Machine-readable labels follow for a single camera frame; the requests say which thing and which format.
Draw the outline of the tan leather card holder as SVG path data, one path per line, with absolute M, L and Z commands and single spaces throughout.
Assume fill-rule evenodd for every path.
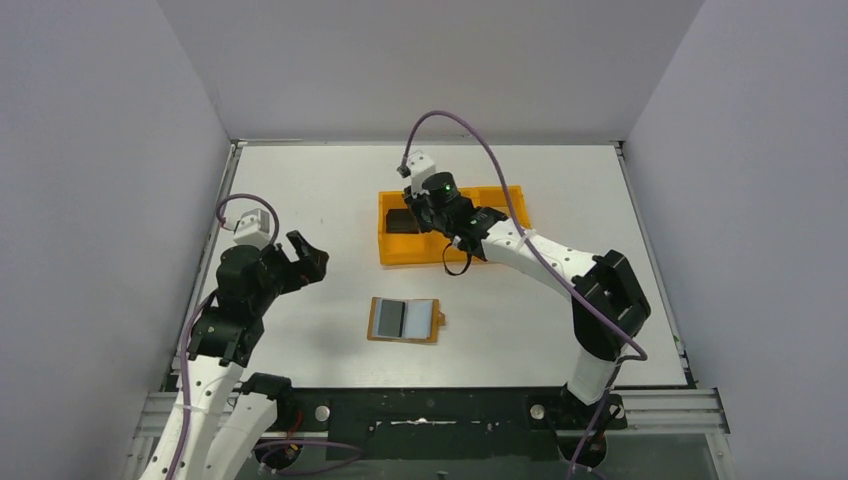
M 399 300 L 406 303 L 404 329 L 401 338 L 376 337 L 374 326 L 375 306 L 378 300 Z M 367 339 L 369 341 L 399 342 L 410 344 L 435 344 L 440 330 L 446 326 L 445 314 L 438 299 L 390 299 L 373 297 L 368 318 Z

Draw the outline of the dark card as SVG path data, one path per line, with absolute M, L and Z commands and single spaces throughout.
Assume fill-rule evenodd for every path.
M 399 300 L 378 300 L 375 306 L 372 332 L 379 338 L 401 338 L 404 329 L 406 303 Z

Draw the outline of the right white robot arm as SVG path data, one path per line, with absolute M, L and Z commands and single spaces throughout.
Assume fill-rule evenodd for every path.
M 651 314 L 628 259 L 615 250 L 599 255 L 566 247 L 477 206 L 449 172 L 411 175 L 403 199 L 421 232 L 443 235 L 467 260 L 510 267 L 570 300 L 580 351 L 562 411 L 578 427 L 596 420 L 624 350 L 634 347 Z

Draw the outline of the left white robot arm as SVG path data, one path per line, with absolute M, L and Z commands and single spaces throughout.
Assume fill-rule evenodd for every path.
M 329 255 L 297 230 L 289 259 L 276 242 L 225 250 L 217 286 L 201 301 L 181 338 L 177 397 L 144 479 L 233 479 L 261 435 L 295 416 L 291 381 L 253 374 L 229 418 L 222 417 L 263 333 L 263 317 L 285 294 L 322 281 Z

